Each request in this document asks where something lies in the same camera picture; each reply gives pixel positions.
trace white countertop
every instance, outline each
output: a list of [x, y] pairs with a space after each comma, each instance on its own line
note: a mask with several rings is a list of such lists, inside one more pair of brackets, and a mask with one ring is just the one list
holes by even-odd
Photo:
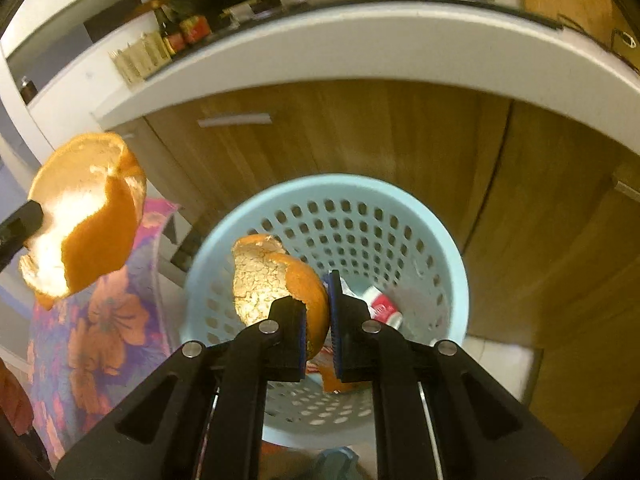
[[314, 10], [233, 34], [133, 91], [99, 49], [100, 43], [30, 105], [54, 148], [75, 134], [211, 94], [300, 80], [389, 78], [520, 99], [640, 153], [636, 72], [577, 32], [494, 10], [433, 2]]

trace floral fabric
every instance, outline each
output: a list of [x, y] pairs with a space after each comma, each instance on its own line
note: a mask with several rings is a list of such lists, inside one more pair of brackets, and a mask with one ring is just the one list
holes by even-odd
[[34, 308], [30, 398], [52, 464], [172, 352], [156, 265], [160, 235], [176, 210], [147, 199], [124, 267], [49, 312]]

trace wooden door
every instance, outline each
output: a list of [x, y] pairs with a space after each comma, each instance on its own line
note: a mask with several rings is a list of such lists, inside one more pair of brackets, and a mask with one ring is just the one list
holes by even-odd
[[640, 158], [514, 104], [464, 260], [469, 333], [543, 348], [531, 409], [586, 467], [640, 400]]
[[[409, 191], [463, 247], [500, 149], [510, 101], [380, 80], [299, 82], [211, 96], [146, 117], [219, 218], [292, 178], [356, 173]], [[201, 128], [268, 113], [273, 124]]]

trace metal screw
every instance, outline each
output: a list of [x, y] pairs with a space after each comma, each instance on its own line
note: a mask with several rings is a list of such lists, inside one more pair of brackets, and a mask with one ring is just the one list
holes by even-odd
[[367, 334], [377, 334], [382, 329], [382, 325], [380, 325], [380, 322], [375, 319], [367, 319], [362, 324], [362, 329]]
[[182, 347], [182, 355], [192, 359], [194, 357], [198, 357], [202, 352], [202, 343], [199, 341], [189, 341], [185, 343]]
[[458, 351], [458, 347], [452, 341], [442, 341], [438, 345], [438, 352], [442, 355], [452, 356]]
[[260, 325], [258, 325], [258, 328], [263, 334], [275, 334], [280, 328], [280, 325], [273, 319], [265, 319], [260, 323]]

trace bottle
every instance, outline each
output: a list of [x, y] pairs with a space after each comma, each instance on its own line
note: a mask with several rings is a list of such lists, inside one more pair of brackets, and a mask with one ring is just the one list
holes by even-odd
[[24, 104], [28, 105], [37, 94], [38, 89], [31, 79], [27, 78], [27, 76], [20, 79], [20, 95]]
[[169, 54], [173, 57], [187, 48], [187, 43], [184, 41], [182, 31], [178, 25], [167, 17], [160, 5], [160, 2], [155, 1], [151, 6], [154, 10], [154, 14], [156, 15], [156, 20], [158, 20], [162, 42], [169, 51]]

